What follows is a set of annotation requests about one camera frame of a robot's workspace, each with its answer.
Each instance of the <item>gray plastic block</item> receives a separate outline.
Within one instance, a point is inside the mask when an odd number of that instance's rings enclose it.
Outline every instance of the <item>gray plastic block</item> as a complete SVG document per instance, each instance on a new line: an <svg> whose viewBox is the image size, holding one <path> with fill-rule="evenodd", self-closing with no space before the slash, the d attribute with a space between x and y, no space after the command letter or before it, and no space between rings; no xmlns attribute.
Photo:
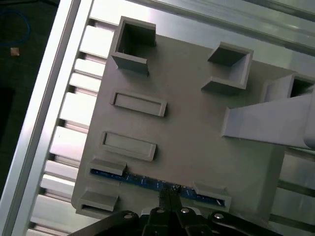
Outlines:
<svg viewBox="0 0 315 236"><path fill-rule="evenodd" d="M301 74L291 74L265 84L261 102L271 102L312 93L313 78Z"/></svg>
<svg viewBox="0 0 315 236"><path fill-rule="evenodd" d="M85 212L89 216L99 218L99 215L108 215L114 211L118 195L107 196L99 193L86 191L78 201L77 213Z"/></svg>
<svg viewBox="0 0 315 236"><path fill-rule="evenodd" d="M315 150L315 88L313 88L309 115L306 121L304 143Z"/></svg>
<svg viewBox="0 0 315 236"><path fill-rule="evenodd" d="M126 166L127 166L127 163L123 161L114 163L110 161L94 159L88 164L87 168L88 168L88 173L91 172L91 169L95 169L98 171L109 172L115 175L122 176L124 170L126 169Z"/></svg>
<svg viewBox="0 0 315 236"><path fill-rule="evenodd" d="M202 89L222 94L246 89L252 56L253 50L221 42L209 56L212 76Z"/></svg>
<svg viewBox="0 0 315 236"><path fill-rule="evenodd" d="M151 23L122 17L118 28L118 40L112 57L119 69L148 75L147 59L138 56L139 48L156 45L156 26Z"/></svg>
<svg viewBox="0 0 315 236"><path fill-rule="evenodd" d="M104 132L100 147L106 151L152 161L157 145L120 134Z"/></svg>
<svg viewBox="0 0 315 236"><path fill-rule="evenodd" d="M159 117L164 116L166 109L164 100L122 90L113 92L110 104Z"/></svg>
<svg viewBox="0 0 315 236"><path fill-rule="evenodd" d="M224 207L213 206L213 205L209 205L205 203L200 203L197 201L194 201L194 204L202 206L202 207L208 207L212 209L218 209L218 210L229 212L230 207L231 207L232 197L228 195L225 188L212 187L205 183L195 182L195 181L192 183L192 187L194 188L195 192L198 195L203 195L203 196L207 196L207 197L224 201Z"/></svg>
<svg viewBox="0 0 315 236"><path fill-rule="evenodd" d="M315 90L313 94L228 108L222 135L295 148L314 148L314 93Z"/></svg>

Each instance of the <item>rectangular slot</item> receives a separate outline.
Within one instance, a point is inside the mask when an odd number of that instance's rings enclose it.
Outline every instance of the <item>rectangular slot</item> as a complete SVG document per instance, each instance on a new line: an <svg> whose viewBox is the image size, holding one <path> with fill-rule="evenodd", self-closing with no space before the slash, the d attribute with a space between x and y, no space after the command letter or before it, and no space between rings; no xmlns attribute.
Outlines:
<svg viewBox="0 0 315 236"><path fill-rule="evenodd" d="M134 19L122 18L122 26L116 51L137 57L138 47L156 44L156 26Z"/></svg>
<svg viewBox="0 0 315 236"><path fill-rule="evenodd" d="M192 183L192 186L199 197L216 199L219 205L216 209L222 208L224 211L229 211L232 197L228 195L224 188L212 187L205 183L195 181Z"/></svg>
<svg viewBox="0 0 315 236"><path fill-rule="evenodd" d="M115 91L110 103L159 117L164 116L166 109L164 100L127 91Z"/></svg>
<svg viewBox="0 0 315 236"><path fill-rule="evenodd" d="M104 133L102 148L121 155L141 160L152 161L156 151L156 144L125 137L114 133Z"/></svg>
<svg viewBox="0 0 315 236"><path fill-rule="evenodd" d="M118 195L108 196L91 191L84 193L82 198L79 199L79 209L93 211L95 213L106 213L113 211L115 204L118 200Z"/></svg>
<svg viewBox="0 0 315 236"><path fill-rule="evenodd" d="M91 170L104 171L118 176L122 176L124 170L126 169L126 165L127 165L126 162L114 163L94 159L88 164L88 170L89 172L91 172Z"/></svg>
<svg viewBox="0 0 315 236"><path fill-rule="evenodd" d="M94 213L101 213L101 214L109 214L110 212L108 210L104 210L98 207L89 206L89 205L82 205L81 210L87 210L92 211Z"/></svg>
<svg viewBox="0 0 315 236"><path fill-rule="evenodd" d="M292 92L290 97L297 97L305 94L311 94L314 90L314 83L294 78Z"/></svg>

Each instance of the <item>metal slat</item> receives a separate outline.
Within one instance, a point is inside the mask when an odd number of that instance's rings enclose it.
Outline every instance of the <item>metal slat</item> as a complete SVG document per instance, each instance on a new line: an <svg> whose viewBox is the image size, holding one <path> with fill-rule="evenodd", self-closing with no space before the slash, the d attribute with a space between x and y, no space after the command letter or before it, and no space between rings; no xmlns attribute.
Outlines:
<svg viewBox="0 0 315 236"><path fill-rule="evenodd" d="M96 97L87 94L68 92L65 96L60 118L73 122L83 128L91 123Z"/></svg>
<svg viewBox="0 0 315 236"><path fill-rule="evenodd" d="M58 192L62 197L71 199L74 181L62 179L56 176L44 174L40 187Z"/></svg>
<svg viewBox="0 0 315 236"><path fill-rule="evenodd" d="M67 235L66 233L62 233L62 232L59 232L59 231L56 231L56 230L48 229L48 228L43 227L41 225L35 225L33 230L44 232L46 234L52 234L54 236L66 236Z"/></svg>
<svg viewBox="0 0 315 236"><path fill-rule="evenodd" d="M45 173L53 174L58 177L63 177L70 180L76 180L78 168L57 163L55 161L47 161L45 166Z"/></svg>
<svg viewBox="0 0 315 236"><path fill-rule="evenodd" d="M315 198L277 188L271 213L315 225Z"/></svg>
<svg viewBox="0 0 315 236"><path fill-rule="evenodd" d="M98 221L75 213L71 203L38 195L31 222L47 228L72 233Z"/></svg>
<svg viewBox="0 0 315 236"><path fill-rule="evenodd" d="M287 153L279 179L315 190L315 162Z"/></svg>
<svg viewBox="0 0 315 236"><path fill-rule="evenodd" d="M74 71L101 79L105 70L105 64L92 61L77 59L74 64Z"/></svg>
<svg viewBox="0 0 315 236"><path fill-rule="evenodd" d="M69 84L78 88L98 92L100 87L100 79L95 79L90 76L73 73Z"/></svg>
<svg viewBox="0 0 315 236"><path fill-rule="evenodd" d="M87 26L83 34L80 51L107 58L114 33L110 30Z"/></svg>
<svg viewBox="0 0 315 236"><path fill-rule="evenodd" d="M28 229L25 236L53 236L44 232L40 232L37 230Z"/></svg>
<svg viewBox="0 0 315 236"><path fill-rule="evenodd" d="M87 135L74 130L57 127L50 147L52 154L81 161Z"/></svg>

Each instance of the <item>gray plastic tray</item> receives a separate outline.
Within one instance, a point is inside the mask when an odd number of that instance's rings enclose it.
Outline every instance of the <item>gray plastic tray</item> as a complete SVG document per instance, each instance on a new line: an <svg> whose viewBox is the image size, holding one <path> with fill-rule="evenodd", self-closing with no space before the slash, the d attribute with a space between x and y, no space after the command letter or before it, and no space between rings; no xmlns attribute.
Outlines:
<svg viewBox="0 0 315 236"><path fill-rule="evenodd" d="M126 23L140 27L128 32L133 43L130 55L118 50ZM267 219L284 148L222 138L221 128L226 107L259 102L267 79L292 71L252 61L246 89L236 96L224 91L212 93L202 88L216 72L216 66L208 61L213 50L160 35L152 37L152 32L154 25L128 18L122 18L115 31L72 205L78 213L98 218L110 214L106 209L113 203L113 212L128 209L138 214L158 206L158 192L89 174L91 165L102 163L100 160L109 172L113 166L117 167L115 173L126 167L131 173L184 186L202 183L209 194L209 189L214 189L217 197L232 199L231 212L245 211ZM149 42L137 41L134 33L150 35ZM82 211L81 199L86 204L87 192L110 201L97 201L98 205ZM202 213L213 209L192 200L182 201ZM101 202L103 207L95 207Z"/></svg>

